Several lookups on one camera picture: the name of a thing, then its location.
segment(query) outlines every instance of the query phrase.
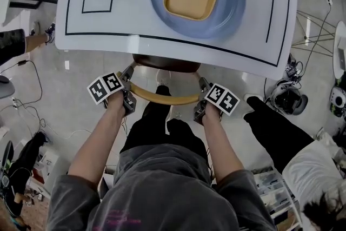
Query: gray floor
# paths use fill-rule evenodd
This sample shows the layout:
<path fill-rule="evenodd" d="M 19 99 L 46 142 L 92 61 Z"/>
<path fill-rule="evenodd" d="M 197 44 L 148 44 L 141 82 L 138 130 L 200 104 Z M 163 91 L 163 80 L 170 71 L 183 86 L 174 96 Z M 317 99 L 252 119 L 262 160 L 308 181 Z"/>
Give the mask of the gray floor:
<path fill-rule="evenodd" d="M 327 22 L 333 26 L 339 21 L 345 21 L 344 3 L 345 0 L 332 0 L 333 6 Z M 309 13 L 317 18 L 324 18 L 329 10 L 327 0 L 298 0 L 298 10 Z M 49 26 L 54 19 L 56 6 L 43 4 L 42 7 L 33 13 L 34 18 L 38 18 L 42 27 Z M 9 20 L 18 15 L 20 10 L 11 9 Z M 293 44 L 304 40 L 304 33 L 309 25 L 307 19 L 297 15 L 300 24 L 296 23 Z M 310 16 L 310 19 L 321 24 L 319 19 Z M 330 32 L 335 32 L 335 28 L 325 25 Z M 320 28 L 311 23 L 310 35 L 317 36 Z M 333 41 L 321 42 L 321 45 L 332 51 Z M 298 61 L 305 65 L 310 54 L 311 44 L 297 45 L 291 53 Z M 330 55 L 328 51 L 316 47 L 315 51 Z M 301 93 L 307 94 L 309 104 L 303 114 L 289 117 L 310 135 L 315 135 L 321 127 L 334 134 L 337 128 L 342 125 L 342 120 L 333 116 L 329 111 L 329 95 L 334 83 L 332 70 L 332 58 L 330 56 L 313 53 L 311 55 L 306 74 L 301 85 Z M 104 112 L 101 105 L 96 106 L 87 92 L 87 86 L 98 76 L 110 71 L 122 71 L 132 61 L 130 54 L 102 51 L 60 51 L 54 45 L 48 45 L 36 49 L 31 53 L 31 59 L 35 62 L 41 79 L 43 96 L 42 99 L 34 103 L 40 118 L 44 118 L 46 127 L 44 131 L 54 142 L 57 151 L 68 160 L 71 160 L 79 150 L 83 142 L 88 138 L 85 129 L 92 131 L 97 121 Z M 0 69 L 5 69 L 18 61 L 9 61 Z M 69 61 L 70 69 L 66 70 L 65 61 Z M 202 65 L 199 73 L 210 82 L 219 83 L 232 90 L 239 98 L 245 93 L 257 93 L 263 95 L 264 78 L 252 74 L 239 72 L 236 70 Z M 15 97 L 23 102 L 38 99 L 40 89 L 35 70 L 31 64 L 22 67 L 14 67 L 6 71 L 5 75 L 12 78 L 16 87 Z M 141 67 L 136 69 L 132 81 L 142 88 L 155 91 L 156 70 Z M 275 81 L 267 81 L 267 94 L 270 93 Z M 175 96 L 197 93 L 198 86 L 192 76 L 186 74 L 172 74 L 171 93 Z M 0 109 L 11 104 L 11 99 L 0 100 Z M 136 112 L 127 118 L 127 129 L 142 115 L 147 104 L 146 101 L 137 98 Z M 194 105 L 187 105 L 175 109 L 174 113 L 186 120 L 195 135 L 205 141 L 203 128 L 192 121 L 192 109 Z M 250 127 L 242 119 L 242 114 L 250 107 L 241 102 L 231 117 L 223 117 L 222 124 L 228 134 L 228 138 L 235 148 L 237 155 L 248 169 L 260 168 L 271 163 L 271 159 L 261 145 L 254 138 Z M 20 108 L 20 116 L 13 108 L 7 108 L 1 112 L 2 122 L 11 128 L 9 136 L 14 140 L 30 139 L 30 133 L 25 122 L 29 125 L 31 132 L 38 130 L 38 119 Z M 123 129 L 119 131 L 112 152 L 108 159 L 109 165 L 116 165 L 119 150 L 124 145 L 126 135 Z"/>

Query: hand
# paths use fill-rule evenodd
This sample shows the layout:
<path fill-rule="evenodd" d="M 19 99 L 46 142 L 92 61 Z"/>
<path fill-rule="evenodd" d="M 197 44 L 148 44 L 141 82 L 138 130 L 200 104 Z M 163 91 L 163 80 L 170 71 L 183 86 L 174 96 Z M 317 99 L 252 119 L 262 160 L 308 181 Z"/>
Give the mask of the hand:
<path fill-rule="evenodd" d="M 202 118 L 203 125 L 206 121 L 220 122 L 220 110 L 209 102 L 207 102 L 207 106 L 205 107 L 205 115 Z"/>
<path fill-rule="evenodd" d="M 123 91 L 117 91 L 116 93 L 110 95 L 108 97 L 108 107 L 107 110 L 114 111 L 116 113 L 119 113 L 121 118 L 125 115 L 125 108 L 123 106 L 124 103 L 124 95 Z"/>

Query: foot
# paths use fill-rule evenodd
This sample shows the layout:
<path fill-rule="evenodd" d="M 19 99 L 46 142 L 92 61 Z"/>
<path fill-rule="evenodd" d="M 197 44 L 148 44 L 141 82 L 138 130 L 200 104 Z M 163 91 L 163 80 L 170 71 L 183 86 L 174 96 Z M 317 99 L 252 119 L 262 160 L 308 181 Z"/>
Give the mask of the foot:
<path fill-rule="evenodd" d="M 46 45 L 48 43 L 52 43 L 55 39 L 55 22 L 53 22 L 48 29 L 45 31 L 46 35 L 47 35 L 47 41 L 46 41 Z"/>
<path fill-rule="evenodd" d="M 263 97 L 261 95 L 255 95 L 255 94 L 245 94 L 244 95 L 244 101 L 246 102 L 249 97 L 253 97 L 253 96 L 255 96 L 255 97 L 259 98 L 259 100 L 263 101 Z M 252 113 L 253 111 L 254 110 L 251 110 L 251 111 L 248 111 L 248 112 L 244 113 L 243 116 L 242 116 L 243 119 L 244 119 L 244 116 L 246 116 L 249 113 Z"/>
<path fill-rule="evenodd" d="M 31 26 L 31 31 L 29 36 L 39 35 L 41 33 L 41 26 L 38 21 L 34 21 Z"/>
<path fill-rule="evenodd" d="M 259 98 L 259 100 L 263 101 L 263 97 L 261 95 L 255 95 L 255 94 L 245 94 L 244 95 L 244 101 L 246 102 L 249 97 L 253 97 L 253 96 L 255 96 L 255 97 Z"/>
<path fill-rule="evenodd" d="M 171 72 L 167 70 L 159 69 L 156 74 L 157 86 L 166 86 L 169 88 L 171 82 Z"/>
<path fill-rule="evenodd" d="M 254 112 L 254 110 L 251 110 L 251 111 L 248 111 L 248 112 L 244 113 L 244 114 L 242 115 L 242 118 L 244 119 L 244 116 L 246 116 L 247 114 L 251 114 L 252 112 Z"/>
<path fill-rule="evenodd" d="M 167 117 L 167 121 L 173 120 L 174 118 L 180 120 L 182 118 L 182 114 L 179 112 L 178 106 L 172 105 L 169 110 L 169 115 Z"/>

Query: blue plate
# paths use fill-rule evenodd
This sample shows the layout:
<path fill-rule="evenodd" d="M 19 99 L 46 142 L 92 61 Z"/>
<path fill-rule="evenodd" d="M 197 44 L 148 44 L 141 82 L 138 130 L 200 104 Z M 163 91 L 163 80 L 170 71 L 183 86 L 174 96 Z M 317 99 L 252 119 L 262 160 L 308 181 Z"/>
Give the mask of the blue plate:
<path fill-rule="evenodd" d="M 192 38 L 229 37 L 241 24 L 246 0 L 216 0 L 211 15 L 203 21 L 192 21 L 168 13 L 163 0 L 151 0 L 160 19 L 176 32 Z"/>

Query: black sleeve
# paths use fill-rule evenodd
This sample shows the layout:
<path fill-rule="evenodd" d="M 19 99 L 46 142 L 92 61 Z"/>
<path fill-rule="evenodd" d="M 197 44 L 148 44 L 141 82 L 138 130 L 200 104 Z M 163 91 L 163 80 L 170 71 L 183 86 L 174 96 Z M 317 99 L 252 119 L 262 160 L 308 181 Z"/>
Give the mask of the black sleeve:
<path fill-rule="evenodd" d="M 216 191 L 233 206 L 239 225 L 255 231 L 275 231 L 276 227 L 257 192 L 252 172 L 238 170 L 226 176 Z"/>
<path fill-rule="evenodd" d="M 100 204 L 86 180 L 62 175 L 55 181 L 48 210 L 47 230 L 86 230 L 90 212 Z"/>

